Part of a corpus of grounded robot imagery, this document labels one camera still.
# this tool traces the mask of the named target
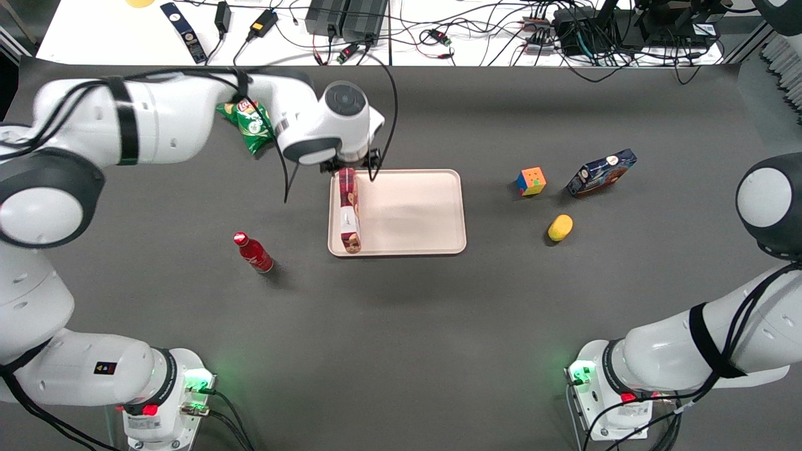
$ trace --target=red button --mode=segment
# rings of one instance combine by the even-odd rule
[[[142,415],[154,416],[159,412],[159,406],[155,404],[148,404],[142,408]]]

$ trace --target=black strap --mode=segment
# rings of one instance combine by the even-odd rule
[[[232,104],[238,104],[241,100],[248,96],[248,82],[250,81],[250,77],[245,71],[241,69],[236,69],[237,73],[237,94],[231,98]]]
[[[11,362],[10,364],[0,365],[0,378],[6,380],[6,378],[13,377],[14,373],[17,370],[29,364],[34,359],[34,357],[38,356],[39,353],[42,352],[42,349],[44,349],[49,342],[50,340],[47,340],[46,342],[38,345],[37,347],[34,347],[33,349],[26,351],[24,354],[17,357],[17,359]]]
[[[747,373],[739,370],[729,360],[722,356],[719,348],[715,345],[713,337],[710,336],[710,331],[707,330],[707,324],[704,322],[704,306],[706,303],[701,303],[696,307],[691,308],[691,313],[688,315],[688,327],[691,329],[691,337],[694,339],[696,349],[702,355],[704,361],[713,370],[713,372],[724,379],[734,379],[742,377]]]
[[[108,77],[108,88],[114,97],[119,121],[119,163],[120,166],[135,165],[140,160],[140,134],[136,130],[134,103],[125,87],[123,77]]]
[[[128,415],[142,415],[142,409],[146,405],[164,404],[164,402],[172,393],[172,389],[176,386],[176,379],[178,379],[178,364],[176,363],[176,358],[172,356],[168,349],[162,349],[160,347],[154,347],[153,349],[157,350],[162,356],[164,356],[164,361],[167,364],[167,374],[164,375],[164,382],[162,382],[159,390],[156,391],[156,393],[154,393],[149,399],[138,404],[123,404],[123,409],[125,409],[125,412],[127,412]]]

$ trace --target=yellow object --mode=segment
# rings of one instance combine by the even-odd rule
[[[145,8],[153,3],[153,0],[125,0],[129,5],[135,8]]]
[[[529,168],[520,171],[516,180],[521,196],[533,196],[543,191],[546,186],[546,177],[538,168]]]
[[[561,214],[549,227],[549,238],[553,242],[561,242],[571,233],[571,229],[573,229],[573,219],[567,214]]]

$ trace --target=green chip bag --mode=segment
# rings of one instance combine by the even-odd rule
[[[267,124],[263,124],[259,113],[247,99],[242,100],[239,104],[217,105],[217,110],[240,129],[242,139],[248,146],[248,152],[256,156],[262,145],[273,140],[273,128],[265,107],[262,107],[259,102],[254,103],[267,119]]]

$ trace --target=white tray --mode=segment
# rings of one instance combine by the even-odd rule
[[[384,169],[371,183],[357,171],[362,250],[340,240],[339,177],[331,178],[329,251],[338,257],[448,255],[465,249],[460,175],[451,169]]]

